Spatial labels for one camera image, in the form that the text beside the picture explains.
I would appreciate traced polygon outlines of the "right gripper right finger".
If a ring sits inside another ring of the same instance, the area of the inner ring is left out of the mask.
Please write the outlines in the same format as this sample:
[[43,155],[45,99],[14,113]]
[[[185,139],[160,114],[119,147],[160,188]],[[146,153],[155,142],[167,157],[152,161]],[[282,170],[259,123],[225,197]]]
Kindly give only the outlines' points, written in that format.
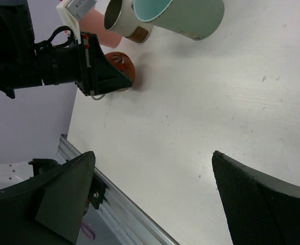
[[300,244],[300,186],[219,151],[212,167],[233,244]]

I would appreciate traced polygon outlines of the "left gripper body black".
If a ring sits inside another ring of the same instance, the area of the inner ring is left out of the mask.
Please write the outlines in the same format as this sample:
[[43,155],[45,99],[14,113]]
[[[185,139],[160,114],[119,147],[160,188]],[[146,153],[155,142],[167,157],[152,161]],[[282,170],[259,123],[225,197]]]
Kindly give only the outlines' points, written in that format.
[[80,77],[76,81],[78,89],[85,96],[97,95],[97,75],[95,69],[95,54],[92,38],[96,35],[82,32],[80,34],[81,44],[77,45]]

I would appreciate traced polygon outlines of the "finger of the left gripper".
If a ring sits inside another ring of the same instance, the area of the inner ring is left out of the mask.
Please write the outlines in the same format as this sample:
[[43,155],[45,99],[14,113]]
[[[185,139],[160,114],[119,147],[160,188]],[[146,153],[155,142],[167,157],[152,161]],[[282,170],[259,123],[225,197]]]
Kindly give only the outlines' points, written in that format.
[[90,34],[91,95],[102,95],[132,87],[132,80],[105,57],[98,38]]

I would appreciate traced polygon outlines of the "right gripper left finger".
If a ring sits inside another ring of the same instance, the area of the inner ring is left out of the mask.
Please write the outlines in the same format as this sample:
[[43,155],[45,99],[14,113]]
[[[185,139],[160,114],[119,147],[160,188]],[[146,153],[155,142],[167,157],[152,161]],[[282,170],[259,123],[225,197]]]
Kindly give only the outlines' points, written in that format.
[[85,152],[0,189],[0,244],[76,244],[94,166]]

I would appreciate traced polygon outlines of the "red glazed round cup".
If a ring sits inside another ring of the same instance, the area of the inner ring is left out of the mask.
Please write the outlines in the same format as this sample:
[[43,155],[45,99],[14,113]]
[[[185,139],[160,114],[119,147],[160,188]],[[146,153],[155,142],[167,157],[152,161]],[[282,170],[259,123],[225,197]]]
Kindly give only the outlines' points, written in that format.
[[127,76],[134,84],[136,79],[136,68],[132,60],[122,52],[109,52],[105,54],[107,60],[121,73]]

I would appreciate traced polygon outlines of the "pink plastic cup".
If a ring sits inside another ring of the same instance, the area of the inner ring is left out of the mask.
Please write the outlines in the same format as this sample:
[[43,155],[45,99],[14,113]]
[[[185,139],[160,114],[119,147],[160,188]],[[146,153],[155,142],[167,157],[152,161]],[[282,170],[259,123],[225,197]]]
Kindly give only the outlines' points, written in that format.
[[121,42],[121,36],[108,31],[104,27],[104,15],[92,8],[79,21],[80,31],[96,34],[100,45],[116,48]]

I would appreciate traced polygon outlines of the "steel cup with cork base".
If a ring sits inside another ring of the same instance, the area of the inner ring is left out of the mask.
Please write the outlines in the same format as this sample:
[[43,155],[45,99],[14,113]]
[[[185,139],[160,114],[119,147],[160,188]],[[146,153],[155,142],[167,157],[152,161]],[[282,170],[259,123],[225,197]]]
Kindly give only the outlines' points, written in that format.
[[104,14],[104,27],[135,43],[144,43],[153,29],[151,24],[136,17],[131,0],[109,1]]

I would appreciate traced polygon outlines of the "pale green mug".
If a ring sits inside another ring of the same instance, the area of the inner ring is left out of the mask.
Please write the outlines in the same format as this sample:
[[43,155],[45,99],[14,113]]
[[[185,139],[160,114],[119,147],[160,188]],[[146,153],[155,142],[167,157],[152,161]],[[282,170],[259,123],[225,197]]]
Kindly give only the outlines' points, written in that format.
[[144,23],[203,40],[219,27],[224,15],[221,0],[133,1],[136,17]]

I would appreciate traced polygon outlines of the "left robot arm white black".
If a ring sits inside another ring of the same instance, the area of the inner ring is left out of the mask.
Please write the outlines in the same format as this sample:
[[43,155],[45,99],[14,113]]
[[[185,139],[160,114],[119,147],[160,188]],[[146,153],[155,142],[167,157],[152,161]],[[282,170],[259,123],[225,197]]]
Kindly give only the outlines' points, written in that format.
[[95,1],[62,1],[63,25],[35,42],[27,1],[0,1],[0,91],[74,83],[86,96],[130,88],[132,80],[105,57],[98,37],[81,32],[74,10],[86,13]]

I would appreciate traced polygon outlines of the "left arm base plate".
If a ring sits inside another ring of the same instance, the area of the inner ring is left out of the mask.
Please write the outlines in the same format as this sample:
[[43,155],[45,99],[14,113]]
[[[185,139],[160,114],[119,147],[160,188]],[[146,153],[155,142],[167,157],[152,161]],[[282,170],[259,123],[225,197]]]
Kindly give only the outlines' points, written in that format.
[[100,204],[103,202],[106,188],[105,182],[98,175],[94,174],[87,199],[88,203],[91,204],[94,209],[99,209]]

